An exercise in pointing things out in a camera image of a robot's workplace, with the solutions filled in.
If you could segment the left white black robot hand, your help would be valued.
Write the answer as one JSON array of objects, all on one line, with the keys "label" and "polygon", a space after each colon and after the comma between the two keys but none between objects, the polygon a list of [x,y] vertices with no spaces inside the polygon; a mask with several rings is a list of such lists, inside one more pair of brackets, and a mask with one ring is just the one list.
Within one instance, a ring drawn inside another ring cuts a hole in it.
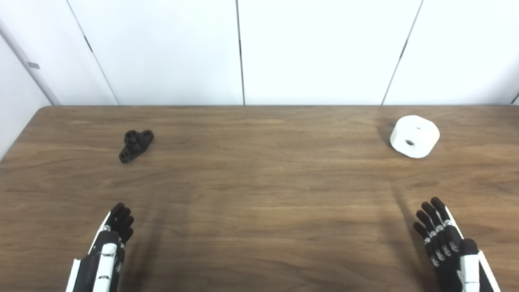
[{"label": "left white black robot hand", "polygon": [[74,259],[67,292],[116,292],[125,248],[134,231],[131,209],[119,202],[98,228],[87,255]]}]

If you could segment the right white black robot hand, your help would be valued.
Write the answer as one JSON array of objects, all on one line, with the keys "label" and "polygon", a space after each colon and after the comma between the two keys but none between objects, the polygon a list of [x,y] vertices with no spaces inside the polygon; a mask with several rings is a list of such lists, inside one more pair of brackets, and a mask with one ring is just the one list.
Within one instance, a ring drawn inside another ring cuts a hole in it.
[{"label": "right white black robot hand", "polygon": [[433,197],[421,204],[413,228],[443,292],[500,292],[497,279],[478,244],[464,237],[449,208]]}]

